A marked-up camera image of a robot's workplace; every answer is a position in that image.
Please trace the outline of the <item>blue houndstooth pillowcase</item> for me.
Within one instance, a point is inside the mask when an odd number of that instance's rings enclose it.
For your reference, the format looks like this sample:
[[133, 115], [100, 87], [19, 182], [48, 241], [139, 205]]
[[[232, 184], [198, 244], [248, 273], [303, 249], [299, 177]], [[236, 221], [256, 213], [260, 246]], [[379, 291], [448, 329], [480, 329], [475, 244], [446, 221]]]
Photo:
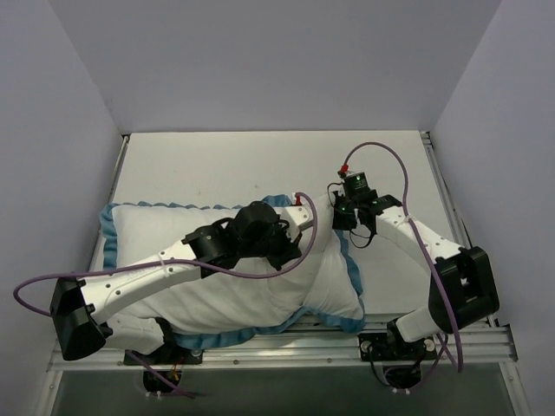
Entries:
[[[161, 317], [183, 348], [222, 348], [255, 335], [276, 335], [306, 313], [346, 333], [364, 326], [359, 269], [346, 237], [332, 228], [333, 209], [326, 195], [313, 199], [317, 240], [293, 271], [267, 279], [272, 271], [262, 258], [244, 259], [236, 269], [257, 274], [251, 280], [217, 273], [175, 285], [124, 309], [139, 318]], [[200, 226], [232, 218], [239, 208], [178, 204], [109, 204], [100, 213], [107, 270], [142, 263]]]

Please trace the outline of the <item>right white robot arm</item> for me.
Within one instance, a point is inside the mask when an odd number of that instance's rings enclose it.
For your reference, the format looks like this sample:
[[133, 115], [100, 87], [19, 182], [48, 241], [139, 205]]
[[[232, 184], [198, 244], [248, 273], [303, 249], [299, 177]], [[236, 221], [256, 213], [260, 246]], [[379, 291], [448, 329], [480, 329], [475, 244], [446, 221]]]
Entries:
[[488, 255], [467, 249], [413, 219], [402, 201], [380, 196], [364, 173], [341, 172], [333, 191], [333, 228], [353, 233], [360, 225], [368, 240], [384, 237], [430, 273], [427, 303], [388, 324], [385, 347], [394, 357], [407, 356], [416, 342], [440, 332], [474, 324], [500, 309]]

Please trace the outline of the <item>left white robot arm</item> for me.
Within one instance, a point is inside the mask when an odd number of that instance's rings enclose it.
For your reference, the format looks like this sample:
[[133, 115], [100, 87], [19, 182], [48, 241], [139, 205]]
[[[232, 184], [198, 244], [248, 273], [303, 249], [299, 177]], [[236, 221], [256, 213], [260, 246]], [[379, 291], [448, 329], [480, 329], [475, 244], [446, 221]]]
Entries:
[[123, 309], [182, 283], [216, 272], [236, 276], [244, 258], [263, 258], [280, 276], [304, 257], [299, 245], [313, 225], [304, 206], [276, 212], [255, 201], [235, 217], [200, 226], [155, 255], [130, 266], [59, 277], [49, 306], [65, 361], [86, 358], [103, 348], [131, 349], [155, 363], [169, 361], [175, 351], [165, 318], [123, 315]]

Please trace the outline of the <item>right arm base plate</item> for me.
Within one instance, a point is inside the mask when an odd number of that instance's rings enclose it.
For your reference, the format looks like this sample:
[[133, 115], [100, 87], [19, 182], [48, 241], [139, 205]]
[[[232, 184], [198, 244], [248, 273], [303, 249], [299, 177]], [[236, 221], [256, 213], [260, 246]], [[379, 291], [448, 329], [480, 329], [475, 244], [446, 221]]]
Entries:
[[395, 341], [392, 335], [379, 332], [361, 333], [357, 340], [362, 361], [429, 361], [437, 357], [435, 343], [430, 338], [416, 342]]

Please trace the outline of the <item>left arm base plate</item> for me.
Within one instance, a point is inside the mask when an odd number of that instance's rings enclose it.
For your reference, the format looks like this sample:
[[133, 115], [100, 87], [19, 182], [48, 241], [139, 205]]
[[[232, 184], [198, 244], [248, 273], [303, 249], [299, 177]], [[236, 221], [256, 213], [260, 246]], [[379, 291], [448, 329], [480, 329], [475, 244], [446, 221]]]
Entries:
[[202, 349], [187, 349], [187, 348], [175, 348], [172, 350], [157, 351], [152, 354], [140, 354], [137, 351], [131, 351], [131, 354], [139, 359], [136, 361], [133, 357], [129, 355], [129, 352], [124, 354], [123, 364], [125, 366], [140, 365], [145, 362], [151, 367], [155, 366], [181, 366], [181, 365], [199, 365], [203, 361]]

